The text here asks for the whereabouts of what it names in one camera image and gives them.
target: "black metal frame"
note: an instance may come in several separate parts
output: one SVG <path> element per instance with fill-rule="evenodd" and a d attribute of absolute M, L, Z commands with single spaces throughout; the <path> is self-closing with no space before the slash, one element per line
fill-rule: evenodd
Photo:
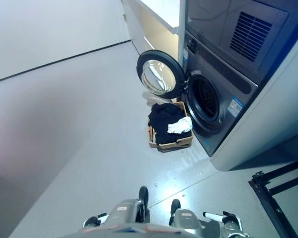
<path fill-rule="evenodd" d="M 298 161 L 266 174 L 260 171 L 253 175 L 253 179 L 248 182 L 254 189 L 281 238 L 298 238 L 298 235 L 273 196 L 298 185 L 298 177 L 271 189 L 266 188 L 266 185 L 269 184 L 271 179 L 296 169 L 298 169 Z"/>

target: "dryer vent grille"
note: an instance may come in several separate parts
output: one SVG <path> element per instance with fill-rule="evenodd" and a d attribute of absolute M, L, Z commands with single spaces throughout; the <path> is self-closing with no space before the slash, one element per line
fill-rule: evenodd
<path fill-rule="evenodd" d="M 229 47 L 254 62 L 271 27 L 271 23 L 241 12 Z"/>

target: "baseboard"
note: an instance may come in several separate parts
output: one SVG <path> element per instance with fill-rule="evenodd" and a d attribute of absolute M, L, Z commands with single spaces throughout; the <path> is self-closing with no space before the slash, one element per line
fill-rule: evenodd
<path fill-rule="evenodd" d="M 21 75 L 21 74 L 23 74 L 23 73 L 27 73 L 27 72 L 30 72 L 30 71 L 33 71 L 33 70 L 36 70 L 36 69 L 39 69 L 39 68 L 43 68 L 43 67 L 52 65 L 52 64 L 54 64 L 54 63 L 59 63 L 59 62 L 65 61 L 65 60 L 70 60 L 70 59 L 73 59 L 73 58 L 75 58 L 75 57 L 79 57 L 79 56 L 83 56 L 83 55 L 86 55 L 86 54 L 89 54 L 89 53 L 93 53 L 93 52 L 96 52 L 96 51 L 100 51 L 100 50 L 103 50 L 103 49 L 106 49 L 106 48 L 109 48 L 109 47 L 113 47 L 113 46 L 121 45 L 121 44 L 124 44 L 124 43 L 126 43 L 126 42 L 130 42 L 130 40 L 122 41 L 122 42 L 119 42 L 119 43 L 116 43 L 116 44 L 113 44 L 113 45 L 105 46 L 105 47 L 102 47 L 102 48 L 99 48 L 99 49 L 96 49 L 96 50 L 92 50 L 92 51 L 84 52 L 84 53 L 81 53 L 81 54 L 78 54 L 78 55 L 75 55 L 75 56 L 70 56 L 70 57 L 67 57 L 67 58 L 64 58 L 64 59 L 60 59 L 60 60 L 57 60 L 57 61 L 54 61 L 54 62 L 51 62 L 51 63 L 47 63 L 47 64 L 44 64 L 44 65 L 41 65 L 41 66 L 38 66 L 38 67 L 35 67 L 35 68 L 31 68 L 31 69 L 28 69 L 28 70 L 26 70 L 26 71 L 22 71 L 22 72 L 20 72 L 20 73 L 13 74 L 13 75 L 11 75 L 11 76 L 8 76 L 8 77 L 5 77 L 5 78 L 1 78 L 1 79 L 0 79 L 0 82 L 1 82 L 1 81 L 4 81 L 4 80 L 6 80 L 6 79 L 12 78 L 12 77 Z"/>

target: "floor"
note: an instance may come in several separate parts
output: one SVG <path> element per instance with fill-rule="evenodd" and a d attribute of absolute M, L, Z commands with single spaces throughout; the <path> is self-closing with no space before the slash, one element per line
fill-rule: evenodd
<path fill-rule="evenodd" d="M 204 221 L 206 238 L 219 237 L 219 225 L 202 212 L 223 210 L 254 237 L 279 237 L 247 182 L 287 161 L 219 172 L 196 139 L 168 153 L 149 148 L 137 58 L 125 43 L 0 82 L 0 238 L 76 232 L 142 185 L 152 223 L 167 225 L 178 198 Z"/>

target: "white towel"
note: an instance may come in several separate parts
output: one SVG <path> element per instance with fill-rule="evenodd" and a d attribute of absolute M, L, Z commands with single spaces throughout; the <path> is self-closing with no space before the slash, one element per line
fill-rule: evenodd
<path fill-rule="evenodd" d="M 190 117 L 181 118 L 178 122 L 168 125 L 168 133 L 181 134 L 192 129 L 192 121 Z"/>

